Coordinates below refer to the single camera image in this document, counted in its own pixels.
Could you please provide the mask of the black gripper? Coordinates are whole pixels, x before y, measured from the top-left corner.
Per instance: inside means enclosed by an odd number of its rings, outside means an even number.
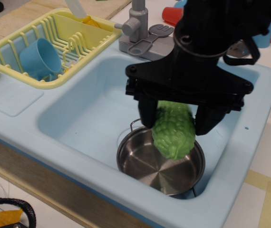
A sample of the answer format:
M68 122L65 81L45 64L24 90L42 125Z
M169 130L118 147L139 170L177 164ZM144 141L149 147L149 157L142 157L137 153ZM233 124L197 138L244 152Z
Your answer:
M160 60L129 65L126 92L138 100L142 124L154 126L160 100L197 105L197 136L209 133L230 111L241 110L253 83L220 68L218 61L174 48Z

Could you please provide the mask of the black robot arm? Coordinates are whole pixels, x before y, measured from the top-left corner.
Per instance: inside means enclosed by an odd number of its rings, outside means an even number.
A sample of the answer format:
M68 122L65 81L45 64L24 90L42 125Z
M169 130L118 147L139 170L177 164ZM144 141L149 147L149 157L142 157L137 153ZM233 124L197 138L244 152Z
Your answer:
M240 111L253 84L218 67L254 65L253 41L266 35L271 0L189 0L174 30L174 48L162 59L126 68L126 94L138 101L142 124L152 128L160 100L196 105L195 133L207 134Z

